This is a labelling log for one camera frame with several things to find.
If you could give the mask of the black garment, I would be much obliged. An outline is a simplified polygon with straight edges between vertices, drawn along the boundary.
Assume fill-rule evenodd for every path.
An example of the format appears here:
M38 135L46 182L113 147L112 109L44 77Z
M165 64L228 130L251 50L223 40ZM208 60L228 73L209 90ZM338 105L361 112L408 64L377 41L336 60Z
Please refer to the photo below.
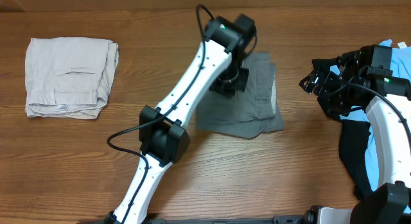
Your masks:
M354 182L354 195L364 200L372 193L366 172L365 152L369 147L371 124L365 115L365 103L358 101L354 87L341 85L345 81L356 83L360 51L350 51L332 59L313 59L313 71L320 82L314 95L329 118L342 124L339 140L339 157Z

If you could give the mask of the beige shorts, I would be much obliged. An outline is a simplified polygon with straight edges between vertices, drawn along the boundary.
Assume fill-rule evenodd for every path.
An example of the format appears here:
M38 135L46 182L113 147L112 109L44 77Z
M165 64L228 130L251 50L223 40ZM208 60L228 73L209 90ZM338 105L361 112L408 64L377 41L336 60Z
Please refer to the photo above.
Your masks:
M108 39L32 38L25 57L26 115L96 119L118 64L119 46Z

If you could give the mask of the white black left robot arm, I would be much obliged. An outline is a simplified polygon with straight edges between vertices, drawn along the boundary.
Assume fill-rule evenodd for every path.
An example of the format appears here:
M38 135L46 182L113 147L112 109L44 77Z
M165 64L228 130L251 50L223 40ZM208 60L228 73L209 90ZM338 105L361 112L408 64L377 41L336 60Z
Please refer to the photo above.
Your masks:
M104 223L142 223L163 175L189 146L186 128L206 92L231 98L245 90L249 71L241 64L256 37L254 20L244 14L234 22L218 16L200 34L197 54L173 90L155 108L142 109L135 128L141 142L137 171L123 201Z

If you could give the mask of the grey shorts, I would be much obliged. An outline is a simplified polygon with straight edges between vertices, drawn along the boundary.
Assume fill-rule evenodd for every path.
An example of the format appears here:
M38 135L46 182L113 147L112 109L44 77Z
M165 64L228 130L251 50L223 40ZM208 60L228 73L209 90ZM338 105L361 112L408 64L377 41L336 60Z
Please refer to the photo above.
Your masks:
M253 53L243 67L250 70L245 91L231 98L207 92L197 107L197 130L251 139L284 129L277 107L277 67L270 54Z

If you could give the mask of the light blue t-shirt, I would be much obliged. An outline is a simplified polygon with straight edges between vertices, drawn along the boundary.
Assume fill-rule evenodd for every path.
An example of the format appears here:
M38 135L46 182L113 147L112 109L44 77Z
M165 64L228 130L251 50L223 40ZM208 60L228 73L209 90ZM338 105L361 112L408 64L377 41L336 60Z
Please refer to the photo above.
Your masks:
M410 81L410 45L398 43L393 48L390 70L393 76ZM378 188L379 166L376 143L370 122L363 110L340 116L342 133L339 142L339 157L354 182L353 193L364 200Z

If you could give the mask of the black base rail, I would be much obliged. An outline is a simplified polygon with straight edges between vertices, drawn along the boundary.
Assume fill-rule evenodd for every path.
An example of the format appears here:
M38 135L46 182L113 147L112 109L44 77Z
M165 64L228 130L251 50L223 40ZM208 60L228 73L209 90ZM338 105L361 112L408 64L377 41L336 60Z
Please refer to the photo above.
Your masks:
M274 216L273 218L213 219L213 220L166 220L147 219L143 224L301 224L304 216Z

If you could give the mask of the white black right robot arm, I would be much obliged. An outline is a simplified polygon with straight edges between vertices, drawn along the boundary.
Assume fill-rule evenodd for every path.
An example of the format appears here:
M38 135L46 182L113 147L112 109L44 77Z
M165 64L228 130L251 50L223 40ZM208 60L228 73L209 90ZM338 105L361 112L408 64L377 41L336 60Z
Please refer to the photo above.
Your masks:
M364 46L314 59L299 85L328 117L364 110L376 144L377 189L352 209L313 206L303 223L410 223L410 81L393 75L393 49Z

